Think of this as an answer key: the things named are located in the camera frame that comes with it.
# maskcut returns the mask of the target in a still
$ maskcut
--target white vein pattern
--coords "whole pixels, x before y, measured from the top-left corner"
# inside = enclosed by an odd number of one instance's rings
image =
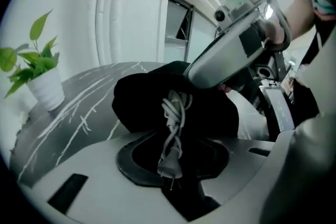
[[[84,122],[86,122],[86,119],[88,118],[88,116],[91,114],[91,112],[94,110],[94,108],[96,106],[98,106],[106,97],[107,95],[110,93],[110,91],[114,88],[115,84],[106,92],[106,94],[97,102],[95,103],[90,110],[88,111],[88,113],[85,115],[85,117],[82,119],[81,123],[77,126],[75,132],[73,133],[73,135],[71,136],[68,144],[66,145],[66,147],[64,148],[64,150],[61,152],[61,154],[59,155],[57,161],[56,161],[56,165],[55,167],[59,164],[60,160],[62,159],[62,157],[64,156],[65,152],[67,151],[67,149],[69,148],[69,146],[71,145],[72,140],[74,140],[75,136],[77,135],[78,131],[80,130],[80,128],[84,125]]]
[[[97,72],[97,71],[100,71],[100,69],[97,68],[97,69],[95,69],[95,70],[93,70],[93,71],[87,72],[86,74],[84,74],[83,76],[81,76],[79,79],[82,79],[82,78],[84,78],[84,77],[86,77],[86,76],[92,74],[93,72]]]
[[[34,144],[35,144],[35,142],[38,140],[38,137],[36,137],[34,140],[33,140],[33,142],[32,142],[32,144],[29,146],[29,148],[28,148],[28,151],[30,151],[31,150],[31,148],[34,146]]]
[[[116,63],[112,63],[110,65],[106,65],[106,66],[104,66],[104,68],[114,67],[116,64],[118,64],[118,63],[116,62]]]
[[[110,77],[110,76],[111,76],[111,75],[107,75],[107,76],[103,77],[102,79],[100,79],[99,81],[102,81],[102,80],[104,80],[104,79],[106,79],[106,78],[108,78],[108,77]],[[71,123],[71,120],[72,120],[73,116],[75,115],[77,109],[79,108],[79,105],[81,104],[81,102],[82,102],[84,99],[86,99],[88,96],[90,96],[91,94],[93,94],[95,91],[99,90],[101,87],[103,87],[103,86],[105,86],[106,84],[110,83],[112,80],[113,80],[113,79],[111,79],[111,80],[109,80],[108,82],[106,82],[106,83],[100,85],[99,87],[97,87],[97,88],[94,89],[93,91],[89,92],[86,96],[84,96],[82,99],[80,99],[80,100],[76,103],[76,105],[74,105],[72,108],[70,108],[69,110],[71,110],[71,109],[73,109],[73,108],[75,108],[75,109],[74,109],[74,111],[72,112],[72,114],[71,114],[71,116],[70,116],[69,123]]]
[[[95,87],[97,84],[99,84],[103,79],[98,80],[97,82],[93,83],[91,86],[87,87],[85,90],[81,91],[74,99],[72,99],[60,112],[59,114],[56,116],[56,118],[54,118],[54,120],[48,125],[48,127],[46,127],[43,132],[38,136],[38,138],[43,137],[43,139],[40,141],[40,143],[37,145],[37,147],[34,149],[33,153],[31,154],[31,156],[29,157],[28,161],[26,162],[26,164],[23,166],[19,177],[17,179],[17,181],[19,182],[22,174],[24,173],[24,171],[27,169],[28,165],[31,163],[33,157],[35,156],[36,152],[38,151],[38,149],[41,147],[41,145],[43,144],[43,142],[48,138],[49,134],[55,129],[55,127],[57,126],[57,124],[64,119],[64,114],[67,112],[67,110],[74,104],[76,103],[87,91],[89,91],[90,89],[92,89],[93,87]]]
[[[85,128],[86,128],[88,131],[91,131],[91,129],[90,129],[89,126],[88,126],[88,123],[86,122],[86,120],[85,120],[82,116],[80,116],[80,119],[83,121],[83,123],[84,123],[84,125],[85,125]]]
[[[37,160],[37,153],[35,154],[32,162],[31,162],[31,172],[34,172],[34,168],[35,168],[35,164],[36,164],[36,160]]]
[[[115,125],[113,126],[111,132],[110,132],[110,135],[109,137],[107,137],[106,140],[110,140],[112,138],[112,135],[114,134],[114,131],[116,130],[116,128],[119,126],[120,124],[120,120],[117,120],[117,122],[115,123]]]
[[[147,70],[144,69],[143,66],[142,66],[141,64],[139,64],[139,66],[140,66],[140,68],[141,68],[141,70],[142,70],[143,72],[147,73]]]
[[[64,113],[64,116],[62,117],[62,119],[57,123],[58,127],[61,128],[62,127],[62,124],[63,124],[63,121],[65,120],[65,118],[69,115],[70,111],[67,111]]]
[[[131,69],[135,69],[134,67],[139,66],[139,65],[140,65],[140,62],[137,62],[134,66],[131,66],[129,69],[127,69],[127,70],[121,72],[121,75],[124,75],[127,71],[129,71],[129,70],[131,70]]]
[[[111,75],[111,74],[115,73],[116,71],[118,71],[120,69],[123,69],[123,68],[125,68],[125,66],[122,66],[122,67],[117,68],[116,70],[113,70],[112,73],[110,73],[109,75]],[[90,82],[88,82],[88,84],[91,84],[91,83],[93,83],[94,81],[96,81],[97,79],[100,79],[100,78],[101,78],[101,76],[98,77],[98,78],[94,78],[93,80],[91,80]]]
[[[83,129],[83,131],[84,131],[87,135],[89,135],[89,134],[88,134],[88,131],[87,131],[86,128],[85,128],[85,125],[83,125],[82,129]]]

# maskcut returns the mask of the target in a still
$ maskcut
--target gray marble table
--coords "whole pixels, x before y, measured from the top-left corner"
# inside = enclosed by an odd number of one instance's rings
[[[117,81],[163,65],[123,62],[94,68],[63,82],[65,101],[52,112],[37,104],[17,135],[9,168],[17,181],[32,187],[49,171],[84,147],[129,133],[111,103]],[[229,94],[238,107],[238,137],[261,139],[266,121],[239,93]]]

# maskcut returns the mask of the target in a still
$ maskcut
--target black slot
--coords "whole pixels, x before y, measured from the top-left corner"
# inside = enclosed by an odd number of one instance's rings
[[[72,174],[48,200],[48,203],[65,215],[87,179],[85,175]]]
[[[257,148],[257,147],[252,147],[248,151],[250,151],[250,152],[252,152],[254,154],[265,156],[265,157],[268,157],[268,155],[270,153],[270,151],[268,151],[268,150],[263,150],[263,149]]]
[[[220,207],[215,199],[204,194],[196,177],[183,175],[175,182],[174,188],[170,190],[171,180],[166,179],[162,193],[186,221],[193,221]]]

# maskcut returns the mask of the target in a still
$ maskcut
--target hand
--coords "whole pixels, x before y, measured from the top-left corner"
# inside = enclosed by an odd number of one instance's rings
[[[272,17],[261,24],[266,38],[269,38],[273,44],[281,44],[285,39],[285,31],[280,26],[279,20],[276,17]]]

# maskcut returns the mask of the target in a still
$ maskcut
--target black bag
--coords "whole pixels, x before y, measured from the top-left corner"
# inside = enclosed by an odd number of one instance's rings
[[[115,85],[112,107],[131,132],[167,129],[161,107],[170,90],[192,94],[182,133],[206,137],[237,137],[238,111],[217,87],[199,90],[183,76],[189,63],[175,61],[149,73],[132,74]]]

